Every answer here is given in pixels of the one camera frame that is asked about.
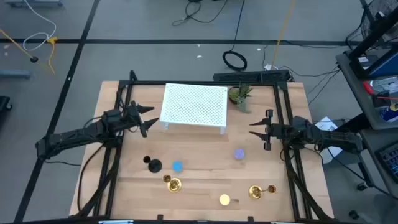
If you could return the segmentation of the black power strip box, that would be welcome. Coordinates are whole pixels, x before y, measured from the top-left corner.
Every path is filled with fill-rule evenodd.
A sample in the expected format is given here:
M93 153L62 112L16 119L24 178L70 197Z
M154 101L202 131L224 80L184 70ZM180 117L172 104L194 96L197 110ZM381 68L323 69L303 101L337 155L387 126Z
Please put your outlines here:
M288 70L215 73L213 80L216 82L289 82L292 80L292 75Z

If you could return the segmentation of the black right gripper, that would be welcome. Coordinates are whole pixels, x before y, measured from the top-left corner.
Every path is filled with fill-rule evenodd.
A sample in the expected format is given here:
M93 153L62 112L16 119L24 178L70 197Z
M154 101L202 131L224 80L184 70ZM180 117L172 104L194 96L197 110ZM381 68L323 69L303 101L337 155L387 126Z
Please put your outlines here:
M272 149L272 144L271 144L271 137L276 137L277 139L286 139L287 138L287 128L288 126L283 125L283 124L275 124L272 123L272 117L273 117L273 110L269 109L266 110L266 118L263 118L261 121L252 123L250 126L262 126L266 125L265 127L265 134L264 133L257 133L250 131L249 133L261 138L264 143L264 150L270 151Z

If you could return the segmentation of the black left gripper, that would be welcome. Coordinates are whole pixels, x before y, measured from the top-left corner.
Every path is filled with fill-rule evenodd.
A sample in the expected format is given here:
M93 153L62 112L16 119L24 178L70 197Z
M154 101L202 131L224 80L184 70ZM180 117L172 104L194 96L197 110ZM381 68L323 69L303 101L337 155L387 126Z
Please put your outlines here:
M141 114L153 110L152 106L141 106L134 100L124 109L123 120L127 123L132 124L132 127L136 126L140 129L142 137L147 137L147 130L155 124L159 118L153 118L148 121L143 122Z

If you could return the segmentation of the white perforated metal shelf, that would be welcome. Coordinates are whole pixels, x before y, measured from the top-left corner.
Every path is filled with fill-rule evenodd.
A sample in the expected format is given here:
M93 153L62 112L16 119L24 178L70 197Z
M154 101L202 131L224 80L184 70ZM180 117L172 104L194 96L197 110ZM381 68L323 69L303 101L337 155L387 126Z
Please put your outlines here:
M165 129L170 124L209 126L220 129L223 135L227 127L228 88L167 83L160 113Z

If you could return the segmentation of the black floor fan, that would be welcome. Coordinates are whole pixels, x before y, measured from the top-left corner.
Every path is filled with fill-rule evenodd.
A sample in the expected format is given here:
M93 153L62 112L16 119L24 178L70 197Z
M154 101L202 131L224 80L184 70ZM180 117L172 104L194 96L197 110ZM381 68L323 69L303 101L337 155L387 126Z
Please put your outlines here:
M363 38L367 37L383 19L398 7L398 0L360 0L360 3L363 7L360 25ZM398 22L378 40L379 43L388 41L398 41Z

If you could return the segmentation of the black candlestick holder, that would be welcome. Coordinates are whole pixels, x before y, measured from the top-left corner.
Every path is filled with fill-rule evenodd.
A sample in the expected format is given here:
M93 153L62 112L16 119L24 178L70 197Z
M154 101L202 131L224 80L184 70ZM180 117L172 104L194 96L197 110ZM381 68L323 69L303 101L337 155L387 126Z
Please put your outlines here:
M144 163L151 173L158 173L162 169L162 162L158 159L152 159L150 156L144 156Z

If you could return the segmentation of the potted green succulent plant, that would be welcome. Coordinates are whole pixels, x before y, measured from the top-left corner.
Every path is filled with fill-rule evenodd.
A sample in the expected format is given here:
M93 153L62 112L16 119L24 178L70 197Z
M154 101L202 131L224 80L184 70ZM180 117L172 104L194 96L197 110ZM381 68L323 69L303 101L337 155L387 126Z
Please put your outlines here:
M228 90L228 98L232 104L236 105L237 108L243 113L250 113L246 104L246 98L251 97L252 92L251 85L240 83L238 86L232 86Z

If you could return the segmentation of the gold candlestick holder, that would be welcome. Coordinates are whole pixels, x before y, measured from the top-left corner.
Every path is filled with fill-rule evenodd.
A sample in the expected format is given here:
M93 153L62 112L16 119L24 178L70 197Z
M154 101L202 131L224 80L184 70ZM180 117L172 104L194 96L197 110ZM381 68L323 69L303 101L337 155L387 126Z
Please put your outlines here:
M163 181L167 184L167 188L172 193L177 193L182 189L182 182L180 179L164 175Z
M269 192L271 194L275 193L277 188L275 185L268 185L265 189L262 189L258 185L252 185L249 188L249 196L254 200L259 200L262 198L264 192Z

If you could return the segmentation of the white paper sheet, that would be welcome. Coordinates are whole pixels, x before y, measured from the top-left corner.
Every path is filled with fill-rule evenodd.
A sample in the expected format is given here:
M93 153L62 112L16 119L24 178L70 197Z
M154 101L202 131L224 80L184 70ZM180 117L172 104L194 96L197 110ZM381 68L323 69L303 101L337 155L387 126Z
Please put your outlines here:
M320 121L317 121L315 126L322 131L334 131L337 128L337 125L327 116ZM323 164L331 162L333 158L336 157L341 151L342 149L339 147L328 147L323 149L320 152Z

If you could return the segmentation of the grey equipment cart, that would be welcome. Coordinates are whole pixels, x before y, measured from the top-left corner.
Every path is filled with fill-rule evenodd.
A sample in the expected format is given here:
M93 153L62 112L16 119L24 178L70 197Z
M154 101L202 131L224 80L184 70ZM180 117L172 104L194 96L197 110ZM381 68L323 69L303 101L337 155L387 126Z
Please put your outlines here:
M377 171L392 196L398 199L398 184L388 174L376 156L376 152L391 145L398 146L398 124L384 122L376 113L371 97L366 93L363 82L358 80L350 66L351 60L346 53L336 56L336 63L348 82L362 113L351 118L337 128L340 132L358 133L376 165Z

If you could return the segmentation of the black keyboard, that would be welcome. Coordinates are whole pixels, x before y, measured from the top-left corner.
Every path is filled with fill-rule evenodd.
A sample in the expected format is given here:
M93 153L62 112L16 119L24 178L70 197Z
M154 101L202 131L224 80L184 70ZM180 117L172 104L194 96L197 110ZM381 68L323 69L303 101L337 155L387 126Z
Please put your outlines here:
M377 150L375 155L388 176L398 184L398 141Z

